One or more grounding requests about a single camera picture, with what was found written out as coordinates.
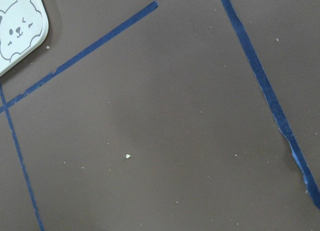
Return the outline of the white bear serving tray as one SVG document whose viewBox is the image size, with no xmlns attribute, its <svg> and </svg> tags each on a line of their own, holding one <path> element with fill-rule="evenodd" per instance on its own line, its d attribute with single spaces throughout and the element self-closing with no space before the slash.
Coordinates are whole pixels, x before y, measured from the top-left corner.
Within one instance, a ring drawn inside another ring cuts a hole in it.
<svg viewBox="0 0 320 231">
<path fill-rule="evenodd" d="M 38 48 L 48 31 L 42 0 L 0 0 L 0 75 Z"/>
</svg>

